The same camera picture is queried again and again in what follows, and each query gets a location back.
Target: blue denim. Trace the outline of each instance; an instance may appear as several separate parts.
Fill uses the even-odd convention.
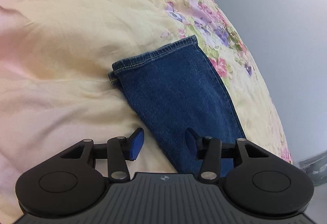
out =
[[[186,128],[226,143],[245,138],[225,85],[198,47],[196,36],[122,59],[112,68],[111,82],[179,173],[197,175],[202,164],[187,149]],[[221,176],[232,168],[233,160],[222,160]]]

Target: ridged surface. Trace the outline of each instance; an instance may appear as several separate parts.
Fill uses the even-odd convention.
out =
[[[234,208],[215,185],[191,174],[138,173],[114,184],[96,206],[75,216],[43,219],[24,215],[17,224],[313,224],[306,216],[258,219]]]

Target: white wall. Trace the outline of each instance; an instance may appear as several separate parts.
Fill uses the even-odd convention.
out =
[[[327,223],[327,183],[315,187],[312,200],[306,214],[318,224]]]
[[[250,49],[293,160],[327,150],[327,0],[215,0]]]

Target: bed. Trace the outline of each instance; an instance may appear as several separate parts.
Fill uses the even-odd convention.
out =
[[[85,138],[104,143],[142,127],[131,176],[175,172],[107,73],[117,60],[191,35],[222,78],[247,139],[291,163],[253,57],[213,0],[0,0],[0,223],[22,215],[18,177]],[[106,175],[104,160],[96,168]]]

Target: stitching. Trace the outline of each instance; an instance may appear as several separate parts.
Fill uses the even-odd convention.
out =
[[[174,52],[174,51],[176,51],[176,50],[178,50],[178,49],[180,49],[180,48],[184,48],[184,47],[187,47],[187,46],[189,46],[189,45],[191,45],[191,44],[196,43],[196,40],[195,40],[195,39],[190,39],[190,40],[191,40],[191,41],[187,42],[186,44],[182,44],[182,45],[181,45],[181,44],[177,44],[176,46],[173,46],[173,47],[168,45],[167,48],[170,47],[169,49],[167,49],[167,50],[163,49],[161,53],[155,55],[154,57],[149,57],[149,58],[145,59],[144,61],[139,62],[139,63],[137,63],[137,64],[132,64],[132,65],[128,65],[128,66],[121,67],[121,68],[115,70],[114,72],[115,72],[115,73],[119,73],[119,72],[122,71],[122,70],[125,70],[125,69],[131,69],[131,68],[137,67],[137,66],[139,66],[139,65],[145,64],[145,63],[148,62],[148,61],[154,61],[154,60],[157,60],[157,59],[160,58],[161,56],[164,56],[164,55],[169,54],[169,53],[171,53],[171,52]],[[158,52],[158,50],[154,50],[154,51],[152,51],[152,52],[148,52],[148,54],[151,54],[151,53],[153,53],[153,52]]]

